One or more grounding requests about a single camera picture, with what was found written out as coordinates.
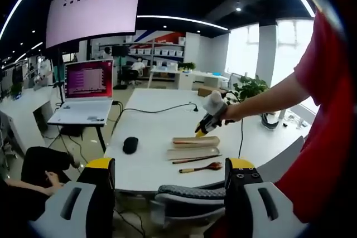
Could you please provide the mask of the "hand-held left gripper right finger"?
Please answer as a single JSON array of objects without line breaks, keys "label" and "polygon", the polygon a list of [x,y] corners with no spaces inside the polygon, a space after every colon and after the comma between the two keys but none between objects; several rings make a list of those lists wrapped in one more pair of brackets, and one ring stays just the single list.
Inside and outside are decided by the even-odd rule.
[{"label": "hand-held left gripper right finger", "polygon": [[290,199],[240,158],[225,160],[224,206],[229,237],[299,237],[308,226]]}]

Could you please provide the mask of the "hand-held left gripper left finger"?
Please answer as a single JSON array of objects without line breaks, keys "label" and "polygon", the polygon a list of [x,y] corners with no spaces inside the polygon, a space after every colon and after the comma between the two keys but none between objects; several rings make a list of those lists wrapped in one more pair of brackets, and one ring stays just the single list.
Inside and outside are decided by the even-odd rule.
[{"label": "hand-held left gripper left finger", "polygon": [[89,162],[77,181],[64,184],[29,222],[33,237],[111,237],[115,203],[115,160]]}]

